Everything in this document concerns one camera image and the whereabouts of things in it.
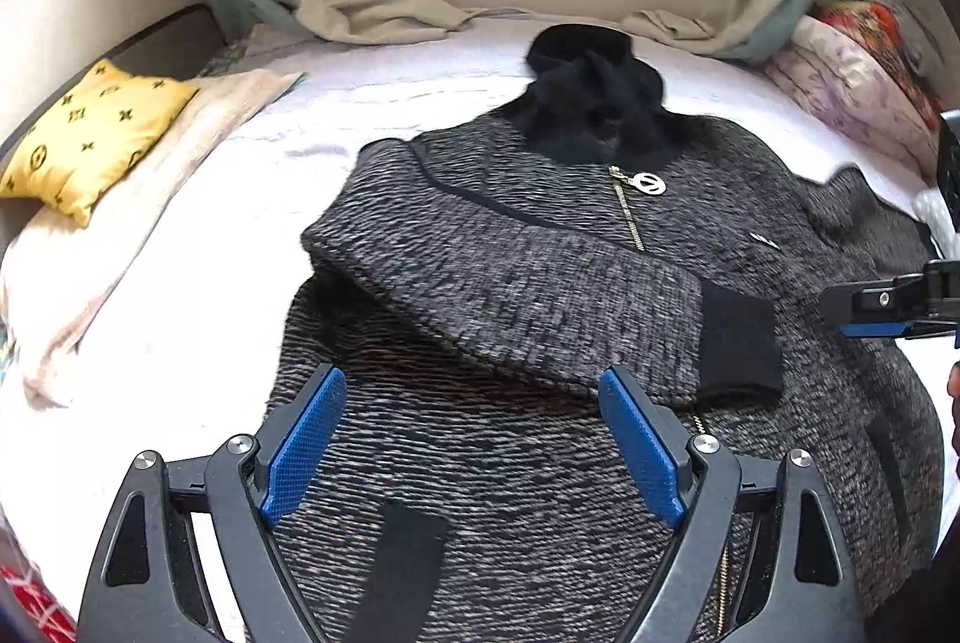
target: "yellow patterned cushion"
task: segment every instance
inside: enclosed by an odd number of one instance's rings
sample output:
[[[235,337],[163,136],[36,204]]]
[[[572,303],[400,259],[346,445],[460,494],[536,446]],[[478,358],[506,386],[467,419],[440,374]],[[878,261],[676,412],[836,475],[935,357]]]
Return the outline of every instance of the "yellow patterned cushion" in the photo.
[[[0,197],[36,197],[90,223],[90,209],[136,164],[197,92],[166,77],[127,74],[98,61],[27,131]]]

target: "jacket sleeve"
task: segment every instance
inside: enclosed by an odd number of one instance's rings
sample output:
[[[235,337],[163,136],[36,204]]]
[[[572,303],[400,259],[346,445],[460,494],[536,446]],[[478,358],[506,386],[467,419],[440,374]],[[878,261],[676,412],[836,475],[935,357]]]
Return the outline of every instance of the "jacket sleeve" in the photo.
[[[799,193],[817,236],[845,253],[866,253],[881,277],[919,271],[936,258],[926,226],[881,202],[859,170],[843,170],[826,185],[802,180]]]

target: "bed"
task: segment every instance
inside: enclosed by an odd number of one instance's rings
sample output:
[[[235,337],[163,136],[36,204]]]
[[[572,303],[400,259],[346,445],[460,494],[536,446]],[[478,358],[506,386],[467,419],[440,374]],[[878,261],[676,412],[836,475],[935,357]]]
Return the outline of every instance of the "bed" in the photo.
[[[453,127],[515,98],[528,82],[532,38],[565,20],[502,10],[443,41],[395,47],[254,33],[228,71],[303,71],[304,79],[229,135],[173,197],[80,343],[71,407],[31,407],[16,376],[0,389],[3,506],[66,608],[79,610],[104,517],[138,451],[181,459],[256,430],[286,311],[311,272],[299,233],[333,201],[359,149]],[[641,37],[635,54],[664,76],[668,108],[732,119],[802,178],[823,182],[856,165],[879,197],[907,213],[925,187],[760,74]],[[951,338],[901,347],[943,423],[942,537],[960,507],[946,394],[956,352]],[[224,631],[242,641],[212,528],[196,518]]]

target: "black trim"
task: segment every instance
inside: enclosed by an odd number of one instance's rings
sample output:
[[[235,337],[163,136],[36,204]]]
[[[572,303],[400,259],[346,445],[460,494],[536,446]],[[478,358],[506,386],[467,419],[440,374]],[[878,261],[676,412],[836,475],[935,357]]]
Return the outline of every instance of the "black trim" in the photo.
[[[697,399],[777,399],[784,392],[784,357],[776,344],[774,305],[700,278],[703,324]]]
[[[373,569],[346,643],[416,643],[440,582],[450,523],[387,499]]]
[[[940,643],[956,640],[960,597],[960,515],[930,567],[922,568],[867,620],[871,643]]]
[[[520,221],[525,226],[541,226],[544,229],[555,229],[557,231],[570,232],[570,234],[575,234],[581,237],[590,237],[594,240],[600,240],[601,242],[606,242],[608,245],[614,245],[615,247],[621,247],[623,250],[634,250],[635,248],[632,245],[627,245],[626,242],[616,242],[616,240],[611,240],[607,237],[604,237],[600,234],[594,234],[594,232],[584,231],[583,229],[576,229],[573,226],[565,226],[563,223],[554,223],[553,221],[547,221],[546,218],[538,218],[537,216],[530,215],[530,213],[525,213],[522,210],[515,210],[512,207],[507,207],[506,204],[498,202],[496,199],[486,196],[486,194],[480,194],[476,191],[471,191],[469,188],[461,188],[460,186],[449,185],[448,183],[443,183],[442,181],[434,178],[431,175],[430,170],[424,164],[424,160],[421,159],[419,152],[416,152],[416,148],[411,145],[411,143],[404,140],[387,140],[387,142],[395,141],[404,146],[407,151],[413,156],[414,164],[419,170],[421,175],[424,175],[424,180],[431,188],[435,188],[443,194],[450,194],[451,197],[459,197],[459,199],[464,199],[465,202],[470,202],[471,204],[477,204],[481,207],[486,207],[488,210],[493,211],[501,216],[506,216],[507,218],[513,218],[514,221]],[[659,256],[649,253],[647,251],[637,251],[642,256],[650,256],[651,258],[659,258]]]
[[[890,499],[894,506],[894,515],[896,515],[896,529],[899,533],[899,545],[901,548],[909,541],[910,533],[913,527],[910,524],[910,515],[906,509],[906,496],[904,494],[904,481],[901,479],[901,469],[896,461],[896,450],[894,450],[893,439],[890,435],[890,422],[882,414],[878,414],[867,424],[867,437],[877,452],[877,459],[880,460],[880,469],[883,470],[883,477],[887,480],[887,488],[890,489]]]
[[[23,122],[21,122],[10,134],[8,134],[8,137],[3,141],[3,143],[0,143],[0,159],[4,158],[8,153],[11,153],[11,151],[16,149],[16,146],[19,145],[20,140],[23,138],[23,135],[26,133],[27,129],[30,128],[32,124],[37,122],[37,119],[39,119],[40,116],[43,115],[43,113],[46,112],[58,98],[62,97],[67,91],[80,82],[83,76],[90,70],[90,67],[92,67],[97,61],[103,58],[114,59],[119,55],[123,55],[123,53],[127,50],[131,50],[132,47],[135,47],[154,34],[163,31],[165,28],[168,28],[168,26],[176,23],[176,21],[200,11],[205,11],[210,17],[211,21],[216,23],[216,21],[213,19],[213,12],[206,4],[190,4],[189,7],[179,9],[176,12],[167,15],[165,18],[161,18],[155,23],[152,23],[142,31],[138,31],[136,34],[133,34],[133,36],[128,37],[128,39],[125,39],[119,45],[111,47],[110,50],[103,55],[98,56],[94,60],[90,61],[90,63],[86,64],[83,69],[80,69],[77,74],[74,74],[74,76],[72,76],[69,80],[64,82],[64,84],[59,86],[58,89],[51,93],[51,95],[48,95],[45,100],[37,105],[30,115],[27,115],[27,117],[23,119]],[[222,34],[221,43],[226,43]],[[188,77],[175,77],[175,79],[188,79]]]
[[[940,258],[940,253],[934,245],[933,235],[930,233],[930,227],[927,226],[923,221],[913,221],[914,226],[917,227],[917,234],[920,235],[920,243],[923,245],[923,249],[926,251],[930,261]]]

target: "black fabric strap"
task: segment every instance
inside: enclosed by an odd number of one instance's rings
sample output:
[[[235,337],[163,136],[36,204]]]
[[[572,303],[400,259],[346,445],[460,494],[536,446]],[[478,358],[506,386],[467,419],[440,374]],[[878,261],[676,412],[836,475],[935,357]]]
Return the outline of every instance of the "black fabric strap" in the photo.
[[[774,306],[706,279],[700,281],[700,298],[698,398],[780,396],[784,359],[776,344]]]
[[[871,643],[947,643],[956,640],[960,597],[960,515],[930,567],[915,572],[867,620]]]
[[[383,504],[383,530],[360,608],[344,643],[416,643],[440,580],[445,518]]]
[[[890,435],[890,422],[885,416],[877,413],[874,419],[867,424],[867,435],[870,437],[874,450],[877,451],[883,477],[886,479],[887,488],[890,489],[890,498],[894,504],[894,515],[896,515],[896,526],[899,530],[899,544],[902,548],[910,537],[910,515],[906,509],[906,495],[904,494],[904,481],[901,479],[901,469],[899,469],[899,462],[896,461],[894,441]]]

